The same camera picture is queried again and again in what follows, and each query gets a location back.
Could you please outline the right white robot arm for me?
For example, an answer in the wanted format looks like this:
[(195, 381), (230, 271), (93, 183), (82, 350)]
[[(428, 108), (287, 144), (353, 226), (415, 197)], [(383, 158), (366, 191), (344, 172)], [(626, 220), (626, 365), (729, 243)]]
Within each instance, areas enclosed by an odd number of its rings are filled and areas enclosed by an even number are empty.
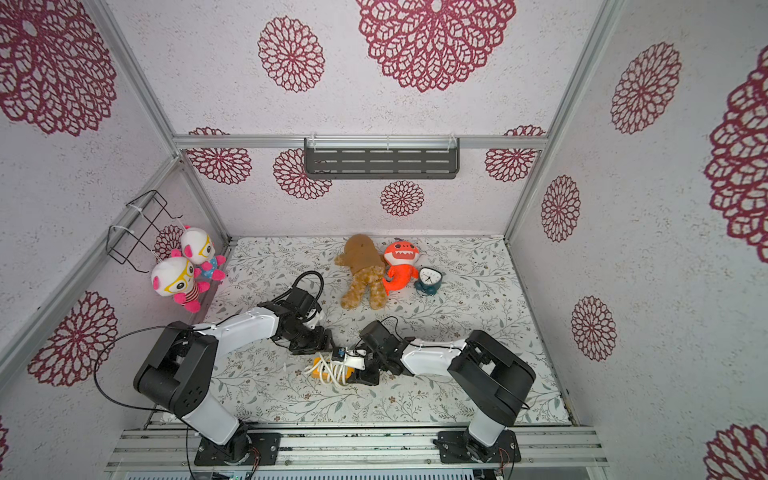
[(433, 444), (444, 464), (499, 463), (522, 460), (511, 431), (518, 415), (530, 406), (528, 394), (536, 380), (533, 368), (485, 331), (466, 339), (429, 342), (401, 337), (378, 320), (360, 332), (351, 348), (336, 347), (332, 358), (343, 362), (342, 378), (376, 386), (382, 372), (395, 376), (444, 376), (453, 379), (476, 407), (468, 427), (440, 431)]

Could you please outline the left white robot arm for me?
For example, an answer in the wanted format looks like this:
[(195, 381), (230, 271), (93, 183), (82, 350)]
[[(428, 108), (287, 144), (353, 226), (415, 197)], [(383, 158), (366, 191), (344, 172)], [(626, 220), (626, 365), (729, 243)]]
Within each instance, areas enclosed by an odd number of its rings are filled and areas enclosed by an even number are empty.
[(277, 297), (217, 323), (158, 326), (160, 335), (133, 387), (152, 401), (151, 412), (169, 413), (200, 435), (196, 464), (258, 468), (274, 463), (280, 437), (251, 436), (245, 421), (211, 393), (213, 370), (231, 352), (264, 340), (285, 339), (294, 355), (327, 349), (332, 335), (317, 323), (320, 297), (293, 283)]

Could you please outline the orange power strip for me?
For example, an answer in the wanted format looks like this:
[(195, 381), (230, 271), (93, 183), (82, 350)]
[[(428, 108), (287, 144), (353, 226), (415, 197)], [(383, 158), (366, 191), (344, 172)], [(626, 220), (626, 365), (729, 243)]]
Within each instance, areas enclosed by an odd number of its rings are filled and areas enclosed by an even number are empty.
[(315, 357), (312, 364), (304, 370), (306, 375), (319, 380), (323, 384), (337, 386), (346, 385), (353, 372), (354, 369), (336, 364), (332, 359), (327, 359), (321, 355)]

